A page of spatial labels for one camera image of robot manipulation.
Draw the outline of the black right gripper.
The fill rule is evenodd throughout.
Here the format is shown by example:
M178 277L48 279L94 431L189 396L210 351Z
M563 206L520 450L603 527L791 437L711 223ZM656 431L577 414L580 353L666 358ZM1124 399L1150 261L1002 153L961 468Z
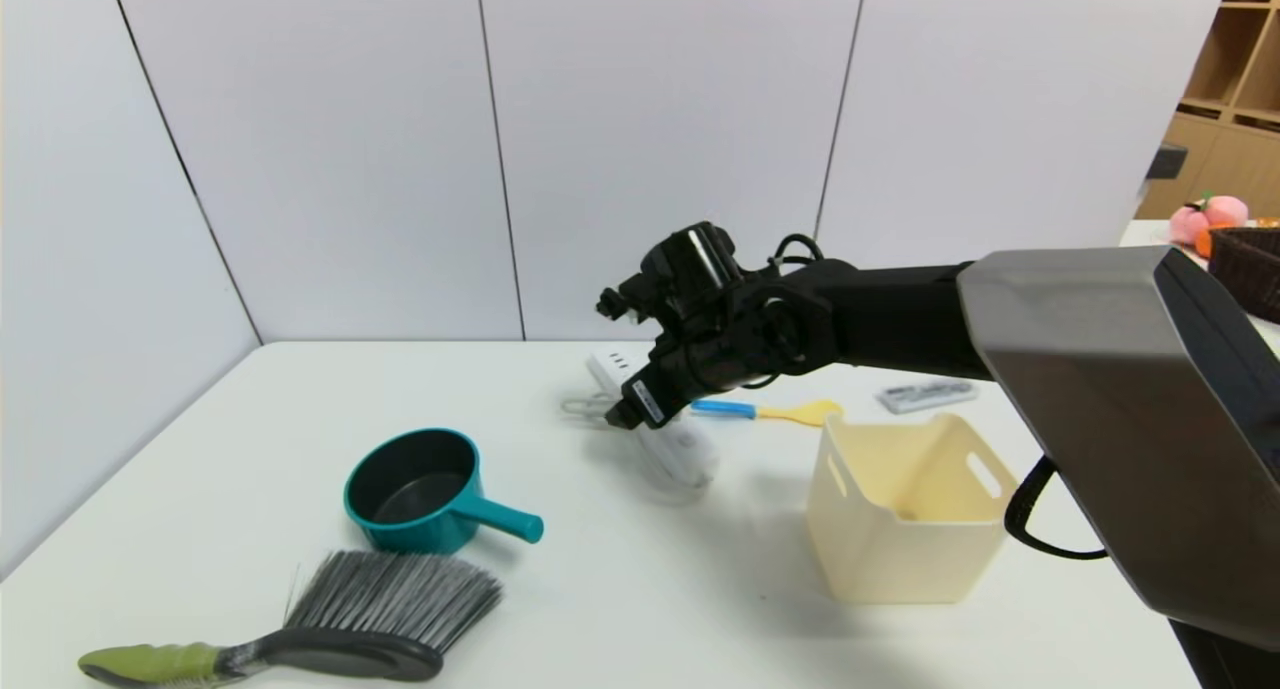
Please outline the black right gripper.
M604 414L609 426L662 428L696 400L736 387L736 352L727 342L662 342L623 384L623 401Z

